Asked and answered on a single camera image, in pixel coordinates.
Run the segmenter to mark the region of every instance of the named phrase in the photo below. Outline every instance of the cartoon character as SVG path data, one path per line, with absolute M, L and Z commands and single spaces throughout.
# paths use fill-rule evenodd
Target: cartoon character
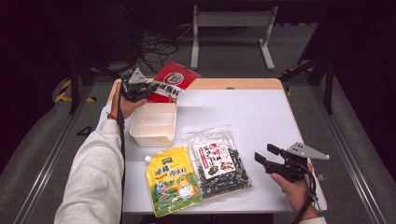
M 157 194 L 165 194 L 167 190 L 168 185 L 163 181 L 158 182 L 155 186 L 155 192 L 157 192 Z
M 197 188 L 185 175 L 180 176 L 179 183 L 175 183 L 175 188 L 177 189 L 180 198 L 183 200 L 189 199 L 198 192 Z

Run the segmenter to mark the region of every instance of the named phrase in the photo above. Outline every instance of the black equipment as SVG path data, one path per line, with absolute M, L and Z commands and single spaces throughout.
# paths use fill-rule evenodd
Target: black equipment
M 146 99 L 149 95 L 156 91 L 160 85 L 150 85 L 146 78 L 138 68 L 132 71 L 127 71 L 121 77 L 120 92 L 123 97 L 132 102 L 137 102 L 141 99 Z
M 306 146 L 302 143 L 295 143 L 286 150 L 268 144 L 267 150 L 277 156 L 280 155 L 285 160 L 285 162 L 284 164 L 279 164 L 276 162 L 268 161 L 267 159 L 265 159 L 264 156 L 256 152 L 254 155 L 254 160 L 264 166 L 265 173 L 277 173 L 279 175 L 282 175 L 285 179 L 289 180 L 289 182 L 302 180 L 304 179 L 305 175 L 308 175 L 308 197 L 299 214 L 292 222 L 293 224 L 298 223 L 304 216 L 309 205 L 312 202 L 316 202 L 318 200 L 316 194 L 317 183 L 313 174 L 308 169 L 307 158 L 329 160 L 330 156 L 316 151 L 312 147 Z

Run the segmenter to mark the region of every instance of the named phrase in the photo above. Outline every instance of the table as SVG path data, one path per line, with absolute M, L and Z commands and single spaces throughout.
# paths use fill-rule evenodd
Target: table
M 177 103 L 174 147 L 181 146 L 180 137 L 191 130 L 230 124 L 238 152 L 253 184 L 251 189 L 242 189 L 206 200 L 177 211 L 177 214 L 291 212 L 280 187 L 265 173 L 262 165 L 254 161 L 254 152 L 257 151 L 269 161 L 283 163 L 282 158 L 267 152 L 265 146 L 271 143 L 286 148 L 296 141 L 303 142 L 278 79 L 198 78 L 181 93 Z M 99 125 L 106 119 L 109 109 L 110 104 L 107 104 L 102 111 Z M 126 175 L 123 212 L 152 214 L 144 158 L 166 148 L 138 146 L 129 134 L 130 127 L 131 118 L 125 120 Z M 320 209 L 327 210 L 318 181 L 317 184 Z

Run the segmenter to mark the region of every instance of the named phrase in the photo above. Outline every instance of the wooden table edge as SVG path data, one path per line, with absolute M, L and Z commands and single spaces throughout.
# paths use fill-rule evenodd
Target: wooden table edge
M 107 103 L 113 99 L 116 85 L 120 79 L 114 81 Z M 283 90 L 282 83 L 277 78 L 197 78 L 188 90 Z

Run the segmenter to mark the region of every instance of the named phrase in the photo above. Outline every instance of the wrist strap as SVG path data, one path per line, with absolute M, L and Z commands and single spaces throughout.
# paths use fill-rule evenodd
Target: wrist strap
M 108 119 L 114 119 L 114 120 L 117 120 L 117 117 L 116 117 L 116 116 L 114 116 L 114 115 L 112 115 L 112 114 L 110 114 L 110 113 L 107 113 L 107 118 L 108 118 Z

